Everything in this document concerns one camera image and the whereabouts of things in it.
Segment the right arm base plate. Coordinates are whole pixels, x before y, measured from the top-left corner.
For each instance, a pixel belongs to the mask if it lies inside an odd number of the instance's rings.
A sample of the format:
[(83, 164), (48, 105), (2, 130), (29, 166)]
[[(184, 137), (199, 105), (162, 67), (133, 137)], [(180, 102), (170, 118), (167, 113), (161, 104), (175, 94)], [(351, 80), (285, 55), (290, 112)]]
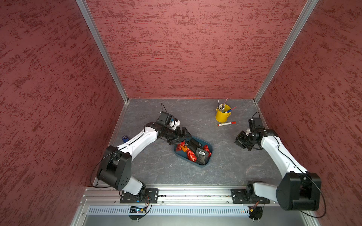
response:
[(234, 204), (270, 204), (269, 199), (257, 196), (251, 188), (231, 189), (231, 197)]

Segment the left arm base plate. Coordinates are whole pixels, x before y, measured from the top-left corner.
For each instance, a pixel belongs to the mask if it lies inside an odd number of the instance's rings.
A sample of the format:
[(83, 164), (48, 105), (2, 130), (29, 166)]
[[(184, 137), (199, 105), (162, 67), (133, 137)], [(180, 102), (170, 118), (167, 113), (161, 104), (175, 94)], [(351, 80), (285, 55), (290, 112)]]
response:
[(125, 191), (119, 191), (120, 203), (134, 204), (155, 204), (158, 200), (159, 189), (145, 188), (141, 190), (139, 195), (132, 195)]

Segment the black tea bag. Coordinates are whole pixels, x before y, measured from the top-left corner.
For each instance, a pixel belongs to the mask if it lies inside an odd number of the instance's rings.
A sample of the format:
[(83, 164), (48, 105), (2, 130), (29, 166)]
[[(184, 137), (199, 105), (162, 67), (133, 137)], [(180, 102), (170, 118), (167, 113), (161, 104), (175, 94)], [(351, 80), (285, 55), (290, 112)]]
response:
[(199, 143), (197, 140), (195, 140), (194, 138), (191, 138), (190, 141), (188, 141), (188, 148), (191, 149), (192, 151), (196, 151), (198, 148), (202, 149), (203, 146), (201, 143)]
[(203, 149), (197, 148), (195, 153), (197, 160), (196, 163), (199, 165), (206, 165), (209, 161), (209, 153)]

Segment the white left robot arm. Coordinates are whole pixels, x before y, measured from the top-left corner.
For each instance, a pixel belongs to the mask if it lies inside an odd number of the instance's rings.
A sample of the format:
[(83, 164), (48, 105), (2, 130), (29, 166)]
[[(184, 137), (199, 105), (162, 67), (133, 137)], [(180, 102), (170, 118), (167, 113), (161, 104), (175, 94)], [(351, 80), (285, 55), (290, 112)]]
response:
[(126, 143), (106, 148), (99, 162), (96, 178), (117, 191), (142, 195), (145, 186), (132, 176), (132, 162), (148, 145), (159, 138), (175, 145), (191, 140), (192, 136), (185, 127), (177, 126), (173, 130), (165, 125), (150, 122)]

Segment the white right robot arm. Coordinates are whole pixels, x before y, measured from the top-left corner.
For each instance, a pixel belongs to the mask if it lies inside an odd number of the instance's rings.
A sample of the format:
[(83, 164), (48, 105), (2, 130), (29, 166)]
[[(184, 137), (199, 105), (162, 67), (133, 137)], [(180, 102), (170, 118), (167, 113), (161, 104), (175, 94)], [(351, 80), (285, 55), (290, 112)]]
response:
[(286, 149), (273, 130), (241, 131), (235, 143), (249, 151), (265, 150), (282, 176), (279, 185), (251, 181), (246, 196), (277, 202), (286, 211), (317, 211), (321, 196), (321, 178), (309, 172)]

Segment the orange tea bag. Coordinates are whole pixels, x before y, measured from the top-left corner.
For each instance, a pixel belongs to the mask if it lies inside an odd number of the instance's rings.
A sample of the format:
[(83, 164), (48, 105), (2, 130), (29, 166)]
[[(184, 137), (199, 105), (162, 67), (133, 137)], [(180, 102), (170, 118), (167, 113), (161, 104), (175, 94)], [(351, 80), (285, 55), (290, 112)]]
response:
[(181, 146), (183, 152), (188, 152), (189, 148), (187, 146)]

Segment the red tea bag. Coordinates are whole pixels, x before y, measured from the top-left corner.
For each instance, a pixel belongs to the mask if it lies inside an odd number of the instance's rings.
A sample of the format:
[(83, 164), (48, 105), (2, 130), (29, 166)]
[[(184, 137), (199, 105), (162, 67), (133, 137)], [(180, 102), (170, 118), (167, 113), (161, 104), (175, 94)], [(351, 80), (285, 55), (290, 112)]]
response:
[(188, 159), (189, 159), (190, 161), (192, 161), (192, 162), (196, 162), (196, 161), (197, 161), (197, 157), (196, 157), (195, 153), (194, 153), (192, 150), (190, 150), (190, 149), (187, 150), (186, 154), (187, 154), (187, 157), (188, 157)]
[(180, 144), (177, 144), (176, 151), (183, 151), (187, 152), (188, 148), (186, 146), (185, 141), (181, 142)]
[(209, 150), (208, 145), (204, 145), (204, 146), (203, 146), (203, 150), (204, 150), (205, 152), (207, 152), (208, 157), (210, 157), (210, 156), (212, 155), (211, 151)]

